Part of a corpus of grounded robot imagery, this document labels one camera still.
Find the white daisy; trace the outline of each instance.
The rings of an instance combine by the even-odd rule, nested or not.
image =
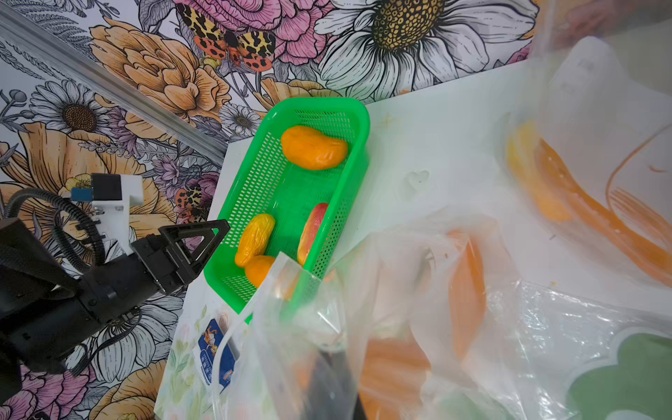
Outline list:
[[[101,107],[93,98],[94,92],[72,80],[60,84],[48,81],[37,86],[30,99],[30,110],[36,121],[52,130],[69,133],[84,130],[111,136],[107,108]]]
[[[219,111],[219,116],[222,118],[222,126],[242,138],[254,136],[261,123],[259,114],[251,108],[235,103],[225,103]]]
[[[44,4],[51,6],[56,6],[63,11],[72,11],[79,16],[86,16],[84,14],[85,9],[91,9],[93,7],[93,1],[87,0],[42,0]]]
[[[530,0],[332,0],[315,32],[339,36],[320,62],[326,87],[374,100],[481,71],[485,42],[534,27]]]
[[[142,318],[130,334],[116,343],[99,351],[91,365],[96,377],[105,382],[124,380],[134,370],[146,368],[150,363],[168,357],[177,326],[177,318],[182,310],[185,291],[169,296],[156,293],[140,305]],[[67,368],[73,368],[84,357],[89,357],[105,341],[127,331],[135,320],[110,322],[97,335],[78,346],[66,361]]]

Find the green plastic basket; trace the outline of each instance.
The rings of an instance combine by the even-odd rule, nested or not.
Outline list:
[[[348,143],[348,156],[338,167],[308,171],[291,164],[282,153],[280,137],[290,127],[308,126]],[[257,289],[234,263],[241,234],[258,214],[271,214],[276,227],[266,255],[280,251],[296,259],[298,242],[312,209],[329,203],[304,269],[322,278],[341,236],[369,165],[366,140],[369,114],[359,101],[340,97],[287,99],[264,117],[233,181],[219,218],[231,230],[205,267],[212,289],[237,313]],[[299,283],[295,295],[306,294]]]

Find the white tabletop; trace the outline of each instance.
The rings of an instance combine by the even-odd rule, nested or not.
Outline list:
[[[460,214],[480,212],[499,221],[526,281],[672,315],[672,289],[638,284],[581,257],[530,211],[503,170],[509,115],[530,94],[529,80],[530,65],[521,62],[368,105],[371,163],[333,259],[372,231],[452,206]],[[217,218],[250,142],[229,145],[210,220]],[[200,275],[187,291],[176,339],[196,321],[221,314],[234,315]]]

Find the plastic bag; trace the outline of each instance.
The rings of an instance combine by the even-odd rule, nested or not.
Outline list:
[[[581,254],[672,286],[672,3],[554,8],[529,46],[538,95],[514,118],[507,166]]]
[[[281,254],[255,296],[221,419],[349,420],[357,395],[371,420],[672,410],[670,320],[522,282],[485,216],[372,234],[324,282]],[[618,388],[599,369],[624,346]]]

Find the orange fruit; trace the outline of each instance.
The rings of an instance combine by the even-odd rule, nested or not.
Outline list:
[[[254,257],[245,266],[245,276],[258,289],[266,279],[266,275],[274,262],[276,262],[275,257],[268,257],[267,255]]]
[[[266,252],[274,227],[276,227],[276,220],[270,214],[258,214],[250,220],[238,243],[238,251],[234,259],[237,266],[245,268],[253,257]]]
[[[310,127],[288,128],[280,138],[287,160],[309,171],[323,171],[340,165],[347,156],[347,143],[325,136]]]

